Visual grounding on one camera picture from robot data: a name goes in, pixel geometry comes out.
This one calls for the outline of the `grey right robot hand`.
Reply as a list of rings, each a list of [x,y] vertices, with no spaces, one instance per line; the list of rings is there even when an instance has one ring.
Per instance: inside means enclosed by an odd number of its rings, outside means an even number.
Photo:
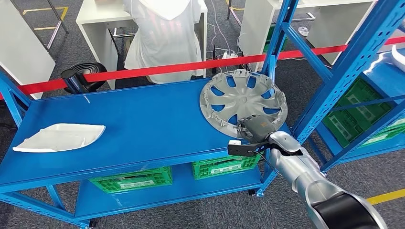
[[[240,119],[239,124],[245,130],[240,135],[250,143],[261,143],[268,139],[269,135],[277,131],[276,126],[263,115],[252,115]]]

